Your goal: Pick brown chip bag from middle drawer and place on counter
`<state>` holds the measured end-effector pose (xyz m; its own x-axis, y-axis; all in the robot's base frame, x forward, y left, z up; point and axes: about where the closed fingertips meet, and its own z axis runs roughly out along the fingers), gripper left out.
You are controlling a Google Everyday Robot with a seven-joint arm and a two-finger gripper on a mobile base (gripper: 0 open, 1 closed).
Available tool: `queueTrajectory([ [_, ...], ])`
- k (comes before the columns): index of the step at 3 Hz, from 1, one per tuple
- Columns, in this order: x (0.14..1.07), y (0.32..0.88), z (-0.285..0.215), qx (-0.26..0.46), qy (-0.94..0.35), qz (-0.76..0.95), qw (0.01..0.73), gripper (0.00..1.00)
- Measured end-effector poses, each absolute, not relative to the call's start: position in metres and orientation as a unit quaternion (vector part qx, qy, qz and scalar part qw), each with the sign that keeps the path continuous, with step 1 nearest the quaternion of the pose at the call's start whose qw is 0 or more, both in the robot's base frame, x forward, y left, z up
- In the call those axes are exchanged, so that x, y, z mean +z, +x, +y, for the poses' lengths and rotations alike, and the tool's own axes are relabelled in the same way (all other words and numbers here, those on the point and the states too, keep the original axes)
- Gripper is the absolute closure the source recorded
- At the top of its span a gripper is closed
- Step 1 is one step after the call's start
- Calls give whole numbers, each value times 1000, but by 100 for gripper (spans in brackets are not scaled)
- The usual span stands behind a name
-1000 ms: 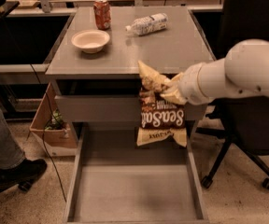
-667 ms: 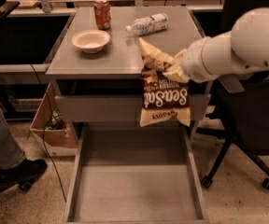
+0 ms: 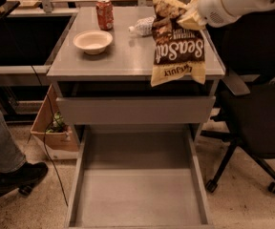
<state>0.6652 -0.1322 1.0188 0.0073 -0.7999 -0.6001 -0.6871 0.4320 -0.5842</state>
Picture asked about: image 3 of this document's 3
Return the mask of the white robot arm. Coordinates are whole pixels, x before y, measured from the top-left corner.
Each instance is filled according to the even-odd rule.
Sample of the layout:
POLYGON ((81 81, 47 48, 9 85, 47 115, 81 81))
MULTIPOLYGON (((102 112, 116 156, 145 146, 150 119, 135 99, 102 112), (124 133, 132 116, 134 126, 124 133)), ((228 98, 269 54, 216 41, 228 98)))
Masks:
POLYGON ((188 30, 220 28, 252 12, 275 10, 275 0, 192 0, 177 23, 188 30))

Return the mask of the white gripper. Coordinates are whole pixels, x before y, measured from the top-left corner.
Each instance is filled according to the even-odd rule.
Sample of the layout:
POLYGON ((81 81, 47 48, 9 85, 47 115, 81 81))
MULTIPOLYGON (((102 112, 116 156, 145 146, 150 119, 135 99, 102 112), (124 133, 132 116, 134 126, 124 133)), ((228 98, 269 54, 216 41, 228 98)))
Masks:
POLYGON ((236 22, 239 16, 231 15, 222 0, 191 0, 188 9, 198 6, 198 11, 190 10, 181 15, 177 23, 184 29, 200 31, 206 23, 214 28, 223 27, 236 22))

